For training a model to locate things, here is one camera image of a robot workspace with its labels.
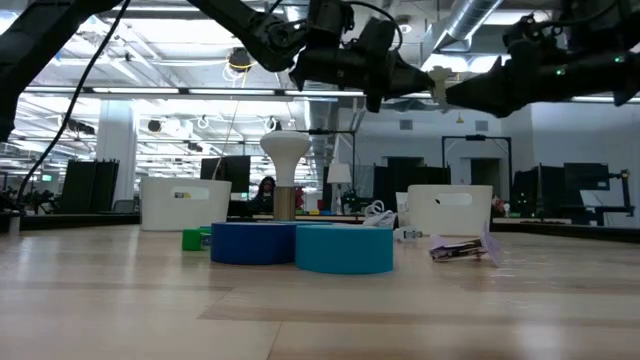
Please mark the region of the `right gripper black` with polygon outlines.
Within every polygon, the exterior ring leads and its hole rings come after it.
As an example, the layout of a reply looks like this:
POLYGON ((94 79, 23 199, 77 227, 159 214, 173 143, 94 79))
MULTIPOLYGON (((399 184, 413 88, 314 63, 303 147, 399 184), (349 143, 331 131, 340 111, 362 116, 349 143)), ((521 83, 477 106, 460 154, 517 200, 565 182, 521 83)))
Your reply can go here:
POLYGON ((511 47, 502 66, 498 56, 488 72, 449 87, 449 105, 477 110, 501 118, 536 102, 569 100, 563 64, 545 65, 536 47, 511 47))

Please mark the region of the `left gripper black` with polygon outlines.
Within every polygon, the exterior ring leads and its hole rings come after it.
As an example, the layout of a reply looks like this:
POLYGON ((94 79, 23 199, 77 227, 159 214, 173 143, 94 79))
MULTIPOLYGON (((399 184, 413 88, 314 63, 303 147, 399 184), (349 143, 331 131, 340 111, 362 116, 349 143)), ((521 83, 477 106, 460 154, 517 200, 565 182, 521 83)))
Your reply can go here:
POLYGON ((299 54, 289 76, 299 91, 307 81, 335 85, 340 90, 360 89, 365 95, 367 110, 378 113, 382 100, 390 97, 397 65, 400 96, 434 88, 434 80, 427 72, 408 64, 396 51, 379 57, 345 49, 306 49, 299 54))

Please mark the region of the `purple staple remover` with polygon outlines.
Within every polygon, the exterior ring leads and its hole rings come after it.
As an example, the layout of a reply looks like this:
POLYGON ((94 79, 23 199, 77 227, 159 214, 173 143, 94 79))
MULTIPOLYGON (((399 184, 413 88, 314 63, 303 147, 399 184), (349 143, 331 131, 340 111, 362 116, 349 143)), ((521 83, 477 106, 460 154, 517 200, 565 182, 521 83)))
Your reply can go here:
POLYGON ((502 264, 499 242, 489 231, 489 224, 483 225, 482 233, 471 240, 450 243, 444 237, 436 234, 430 236, 432 247, 429 250, 434 262, 446 262, 460 258, 475 258, 480 260, 487 255, 495 267, 502 264))

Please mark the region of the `light blue tape roll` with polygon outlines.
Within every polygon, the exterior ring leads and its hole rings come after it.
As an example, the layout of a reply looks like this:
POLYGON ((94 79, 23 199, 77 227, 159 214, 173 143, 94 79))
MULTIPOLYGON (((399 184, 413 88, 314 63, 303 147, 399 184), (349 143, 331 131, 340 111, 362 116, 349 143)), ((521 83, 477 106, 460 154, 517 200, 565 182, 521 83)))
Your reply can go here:
POLYGON ((393 270, 390 228, 303 225, 296 228, 295 264, 317 273, 380 274, 393 270))

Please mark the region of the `dark blue tape roll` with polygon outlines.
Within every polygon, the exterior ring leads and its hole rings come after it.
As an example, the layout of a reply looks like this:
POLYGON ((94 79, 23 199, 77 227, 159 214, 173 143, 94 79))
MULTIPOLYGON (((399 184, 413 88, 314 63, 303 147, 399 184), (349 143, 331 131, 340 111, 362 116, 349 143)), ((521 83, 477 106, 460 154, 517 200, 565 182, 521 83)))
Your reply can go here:
POLYGON ((225 222, 211 225, 212 262, 274 265, 295 261, 296 225, 273 222, 225 222))

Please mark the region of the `green mini stapler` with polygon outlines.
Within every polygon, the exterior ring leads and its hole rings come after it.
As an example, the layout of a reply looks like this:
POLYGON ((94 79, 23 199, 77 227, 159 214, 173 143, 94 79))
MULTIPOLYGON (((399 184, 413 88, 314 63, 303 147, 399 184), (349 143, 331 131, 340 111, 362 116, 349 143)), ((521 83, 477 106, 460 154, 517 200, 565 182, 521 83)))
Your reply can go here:
POLYGON ((187 228, 182 232, 183 251, 202 251, 208 247, 202 247, 200 242, 201 233, 210 233, 210 227, 187 228))

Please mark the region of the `black partition panel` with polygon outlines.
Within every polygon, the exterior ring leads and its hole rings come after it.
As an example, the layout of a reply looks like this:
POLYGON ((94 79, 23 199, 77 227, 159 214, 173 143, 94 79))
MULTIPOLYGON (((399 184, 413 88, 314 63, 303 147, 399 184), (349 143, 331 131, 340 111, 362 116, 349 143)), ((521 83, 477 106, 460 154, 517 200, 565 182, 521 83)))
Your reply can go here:
POLYGON ((396 211, 396 194, 411 185, 449 185, 451 168, 427 166, 419 157, 388 157, 386 166, 374 167, 373 197, 396 211))
POLYGON ((59 202, 59 212, 62 214, 110 212, 118 170, 119 162, 116 160, 69 160, 59 202))

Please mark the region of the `white shade table lamp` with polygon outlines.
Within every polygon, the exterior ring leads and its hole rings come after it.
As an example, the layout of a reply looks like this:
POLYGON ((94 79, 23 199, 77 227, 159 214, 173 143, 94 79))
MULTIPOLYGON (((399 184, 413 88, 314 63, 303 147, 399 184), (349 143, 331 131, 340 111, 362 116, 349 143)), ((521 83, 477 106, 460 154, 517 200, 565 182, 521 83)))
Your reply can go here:
POLYGON ((347 163, 332 162, 329 165, 327 183, 331 186, 331 209, 336 215, 344 214, 343 193, 352 184, 350 165, 347 163))

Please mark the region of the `white plastic bin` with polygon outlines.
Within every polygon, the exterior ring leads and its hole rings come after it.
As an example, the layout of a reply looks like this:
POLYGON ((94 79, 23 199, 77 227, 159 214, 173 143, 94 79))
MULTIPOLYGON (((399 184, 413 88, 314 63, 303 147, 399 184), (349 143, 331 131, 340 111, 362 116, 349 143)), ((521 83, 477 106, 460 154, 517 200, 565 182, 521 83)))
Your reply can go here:
POLYGON ((490 222, 492 195, 487 185, 411 185, 410 224, 428 235, 479 236, 490 222))

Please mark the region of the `black background robot station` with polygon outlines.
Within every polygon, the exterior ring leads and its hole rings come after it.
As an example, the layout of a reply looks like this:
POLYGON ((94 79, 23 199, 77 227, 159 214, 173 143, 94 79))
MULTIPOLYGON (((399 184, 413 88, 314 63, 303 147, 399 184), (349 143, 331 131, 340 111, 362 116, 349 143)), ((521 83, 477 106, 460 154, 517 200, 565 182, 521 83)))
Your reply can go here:
POLYGON ((633 217, 635 207, 629 191, 627 169, 611 173, 604 163, 565 163, 562 167, 539 164, 531 170, 518 171, 511 186, 511 211, 521 218, 568 219, 572 224, 605 225, 612 213, 633 217), (611 180, 620 180, 621 205, 587 205, 582 191, 609 191, 611 180))

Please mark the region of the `white mushroom lamp brass base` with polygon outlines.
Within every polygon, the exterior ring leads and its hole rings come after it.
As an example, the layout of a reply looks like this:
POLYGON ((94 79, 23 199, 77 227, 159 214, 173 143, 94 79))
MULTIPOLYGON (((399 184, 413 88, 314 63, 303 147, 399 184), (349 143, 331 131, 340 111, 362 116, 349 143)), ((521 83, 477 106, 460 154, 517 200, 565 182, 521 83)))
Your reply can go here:
POLYGON ((311 147, 308 134, 275 130, 262 137, 260 145, 276 171, 273 219, 293 221, 296 213, 295 170, 311 147))

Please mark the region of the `hanging black round device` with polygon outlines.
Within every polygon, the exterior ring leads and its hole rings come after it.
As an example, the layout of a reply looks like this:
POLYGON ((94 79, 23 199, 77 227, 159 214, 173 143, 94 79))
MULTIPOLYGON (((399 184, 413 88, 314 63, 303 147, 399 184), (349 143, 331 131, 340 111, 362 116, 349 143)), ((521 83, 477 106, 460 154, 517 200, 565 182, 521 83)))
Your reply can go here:
POLYGON ((245 48, 235 47, 227 57, 228 67, 237 73, 248 72, 254 66, 249 52, 245 48))

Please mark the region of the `person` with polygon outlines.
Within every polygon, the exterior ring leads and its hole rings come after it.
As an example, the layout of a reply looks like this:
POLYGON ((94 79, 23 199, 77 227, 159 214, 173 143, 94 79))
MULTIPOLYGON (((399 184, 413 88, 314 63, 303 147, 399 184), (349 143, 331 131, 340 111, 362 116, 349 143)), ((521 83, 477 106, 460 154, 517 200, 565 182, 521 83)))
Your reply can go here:
POLYGON ((273 177, 263 178, 259 184, 256 196, 250 201, 250 208, 255 213, 272 213, 274 191, 276 188, 273 177))

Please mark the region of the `black background monitor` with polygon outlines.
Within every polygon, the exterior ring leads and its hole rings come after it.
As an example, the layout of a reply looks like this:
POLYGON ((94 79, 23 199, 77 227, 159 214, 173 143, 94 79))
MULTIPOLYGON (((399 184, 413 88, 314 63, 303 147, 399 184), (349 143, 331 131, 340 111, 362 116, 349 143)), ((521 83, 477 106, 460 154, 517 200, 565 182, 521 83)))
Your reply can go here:
POLYGON ((228 156, 201 160, 200 178, 228 181, 232 193, 248 193, 250 186, 250 156, 228 156))

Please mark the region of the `white cutting board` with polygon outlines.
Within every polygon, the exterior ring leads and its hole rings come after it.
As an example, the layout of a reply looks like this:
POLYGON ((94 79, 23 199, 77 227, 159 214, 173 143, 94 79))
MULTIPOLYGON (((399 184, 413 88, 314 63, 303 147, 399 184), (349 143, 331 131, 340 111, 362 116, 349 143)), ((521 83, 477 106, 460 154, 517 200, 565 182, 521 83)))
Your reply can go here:
POLYGON ((225 222, 231 186, 228 181, 144 177, 140 184, 141 228, 182 231, 225 222), (174 198, 174 192, 188 192, 191 198, 174 198))

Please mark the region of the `black background rig frame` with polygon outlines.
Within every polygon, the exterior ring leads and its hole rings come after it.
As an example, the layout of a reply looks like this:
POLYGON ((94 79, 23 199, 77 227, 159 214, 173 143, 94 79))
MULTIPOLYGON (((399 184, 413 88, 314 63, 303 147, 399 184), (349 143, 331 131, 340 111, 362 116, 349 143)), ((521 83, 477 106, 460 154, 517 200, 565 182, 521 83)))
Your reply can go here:
POLYGON ((442 168, 444 169, 445 167, 448 166, 447 163, 447 150, 446 150, 446 142, 449 139, 454 139, 454 140, 464 140, 464 141, 475 141, 475 142, 482 142, 482 141, 487 141, 487 140, 501 140, 504 141, 507 144, 507 150, 506 150, 506 154, 507 154, 507 158, 508 158, 508 176, 509 176, 509 189, 511 189, 512 185, 513 185, 513 155, 512 155, 512 149, 513 149, 513 145, 512 145, 512 138, 511 137, 507 137, 507 136, 486 136, 486 135, 481 135, 481 134, 474 134, 474 135, 449 135, 449 136, 442 136, 441 140, 440 140, 440 146, 441 146, 441 163, 442 163, 442 168))

